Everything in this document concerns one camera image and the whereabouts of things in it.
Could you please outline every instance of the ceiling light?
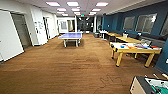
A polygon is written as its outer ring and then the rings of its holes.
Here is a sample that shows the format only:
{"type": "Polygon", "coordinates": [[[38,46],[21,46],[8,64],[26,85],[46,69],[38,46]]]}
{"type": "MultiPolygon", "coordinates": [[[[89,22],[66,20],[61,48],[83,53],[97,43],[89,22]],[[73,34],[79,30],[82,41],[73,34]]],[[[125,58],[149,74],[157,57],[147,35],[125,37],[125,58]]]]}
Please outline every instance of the ceiling light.
{"type": "Polygon", "coordinates": [[[78,16],[79,16],[79,15],[81,15],[81,14],[76,14],[76,15],[78,15],[78,16]]]}
{"type": "Polygon", "coordinates": [[[69,6],[78,6],[78,2],[67,2],[69,6]]]}
{"type": "Polygon", "coordinates": [[[93,9],[92,11],[100,11],[101,9],[93,9]]]}
{"type": "Polygon", "coordinates": [[[94,14],[89,14],[89,15],[94,15],[94,14]]]}
{"type": "Polygon", "coordinates": [[[80,11],[79,8],[72,8],[72,11],[80,11]]]}
{"type": "Polygon", "coordinates": [[[68,14],[62,14],[63,16],[68,16],[68,14]]]}
{"type": "Polygon", "coordinates": [[[57,2],[46,2],[50,6],[60,6],[57,2]]]}
{"type": "Polygon", "coordinates": [[[107,6],[107,5],[108,5],[108,3],[106,3],[106,2],[99,2],[96,4],[96,6],[107,6]]]}
{"type": "Polygon", "coordinates": [[[57,10],[59,10],[59,11],[66,11],[65,8],[58,8],[57,10]]]}
{"type": "Polygon", "coordinates": [[[97,12],[90,12],[90,14],[96,14],[97,12]]]}
{"type": "Polygon", "coordinates": [[[58,14],[64,14],[64,12],[57,12],[58,14]]]}
{"type": "Polygon", "coordinates": [[[80,14],[80,12],[74,12],[74,14],[80,14]]]}

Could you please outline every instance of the ceiling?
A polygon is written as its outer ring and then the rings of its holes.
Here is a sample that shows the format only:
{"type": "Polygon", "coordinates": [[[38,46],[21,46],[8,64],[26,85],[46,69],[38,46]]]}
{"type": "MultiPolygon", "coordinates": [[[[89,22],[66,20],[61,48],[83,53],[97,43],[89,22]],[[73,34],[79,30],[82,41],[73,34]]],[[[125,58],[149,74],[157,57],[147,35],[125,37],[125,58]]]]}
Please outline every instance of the ceiling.
{"type": "Polygon", "coordinates": [[[44,11],[56,13],[57,16],[62,16],[61,14],[57,13],[58,12],[57,8],[66,8],[67,11],[65,13],[68,14],[68,16],[75,16],[75,14],[71,9],[76,7],[68,6],[67,2],[78,2],[81,14],[88,16],[89,12],[91,12],[93,8],[101,9],[101,11],[97,12],[96,15],[103,15],[104,13],[113,14],[116,12],[125,12],[128,10],[144,7],[165,0],[15,0],[15,1],[37,6],[44,11]],[[48,4],[46,4],[46,2],[58,2],[60,6],[58,7],[49,6],[48,4]],[[98,2],[108,2],[109,4],[105,7],[97,7],[96,4],[98,2]]]}

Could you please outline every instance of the table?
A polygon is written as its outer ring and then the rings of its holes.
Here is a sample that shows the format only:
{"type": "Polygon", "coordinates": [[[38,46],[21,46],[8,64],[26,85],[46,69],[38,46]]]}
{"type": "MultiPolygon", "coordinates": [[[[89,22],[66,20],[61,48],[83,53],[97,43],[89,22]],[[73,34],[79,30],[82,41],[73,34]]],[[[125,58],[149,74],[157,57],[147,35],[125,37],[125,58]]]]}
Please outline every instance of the table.
{"type": "Polygon", "coordinates": [[[166,80],[135,76],[130,92],[131,94],[160,94],[156,93],[156,89],[160,89],[161,94],[168,94],[167,86],[168,81],[166,80]]]}
{"type": "Polygon", "coordinates": [[[106,33],[106,34],[109,35],[109,41],[110,41],[110,37],[115,37],[115,42],[116,42],[116,37],[122,37],[122,35],[117,33],[106,33]]]}
{"type": "Polygon", "coordinates": [[[130,37],[116,37],[117,39],[120,39],[122,41],[125,41],[127,43],[144,43],[144,41],[140,41],[140,40],[137,40],[137,39],[134,39],[134,38],[130,38],[130,37]]]}
{"type": "Polygon", "coordinates": [[[112,43],[110,42],[110,45],[112,45],[112,59],[114,58],[114,53],[119,52],[118,60],[116,63],[116,66],[119,67],[121,63],[121,58],[123,53],[149,53],[148,60],[146,61],[145,67],[149,67],[153,57],[155,54],[160,54],[161,48],[156,49],[143,49],[143,48],[135,48],[135,43],[112,43]]]}
{"type": "Polygon", "coordinates": [[[104,34],[105,34],[105,33],[108,33],[108,32],[107,32],[107,31],[100,31],[100,33],[103,34],[102,40],[106,40],[106,39],[104,38],[104,34]]]}
{"type": "Polygon", "coordinates": [[[68,41],[76,41],[76,47],[78,47],[81,38],[82,32],[68,32],[58,37],[58,39],[64,39],[64,47],[68,41]]]}

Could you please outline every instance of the dark blue wall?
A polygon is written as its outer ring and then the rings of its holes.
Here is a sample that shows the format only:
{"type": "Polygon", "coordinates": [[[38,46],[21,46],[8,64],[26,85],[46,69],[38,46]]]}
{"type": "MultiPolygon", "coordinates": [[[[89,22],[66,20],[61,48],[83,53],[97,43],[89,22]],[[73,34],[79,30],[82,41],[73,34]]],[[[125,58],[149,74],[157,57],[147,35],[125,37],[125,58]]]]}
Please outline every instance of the dark blue wall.
{"type": "MultiPolygon", "coordinates": [[[[110,20],[112,19],[111,29],[118,30],[118,31],[124,31],[123,25],[124,25],[125,17],[135,16],[135,20],[133,24],[133,31],[127,31],[127,32],[137,34],[138,32],[135,31],[135,28],[136,28],[136,23],[138,21],[138,17],[140,15],[148,15],[148,14],[155,14],[155,13],[157,13],[157,17],[156,17],[155,23],[153,25],[153,28],[150,34],[160,36],[160,32],[162,30],[164,21],[166,20],[167,13],[168,13],[168,1],[164,1],[161,3],[134,9],[134,10],[127,11],[124,13],[116,13],[116,14],[112,14],[111,16],[108,15],[109,18],[104,16],[105,22],[103,25],[106,26],[107,24],[110,24],[109,22],[106,23],[106,21],[108,21],[109,19],[110,20]]],[[[166,44],[164,45],[161,56],[159,57],[157,64],[155,66],[159,70],[168,74],[168,64],[165,63],[166,59],[168,59],[168,40],[166,41],[166,44]]]]}

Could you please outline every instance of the glass wall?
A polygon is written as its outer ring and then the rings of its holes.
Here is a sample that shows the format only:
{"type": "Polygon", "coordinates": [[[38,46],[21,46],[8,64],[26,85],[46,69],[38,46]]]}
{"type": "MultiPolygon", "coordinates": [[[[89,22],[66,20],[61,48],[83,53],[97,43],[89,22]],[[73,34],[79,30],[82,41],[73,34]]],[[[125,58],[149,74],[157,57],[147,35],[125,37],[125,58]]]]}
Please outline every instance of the glass wall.
{"type": "Polygon", "coordinates": [[[140,15],[136,30],[138,32],[151,33],[157,14],[140,15]]]}
{"type": "Polygon", "coordinates": [[[133,30],[134,19],[135,17],[126,17],[123,30],[133,30]]]}

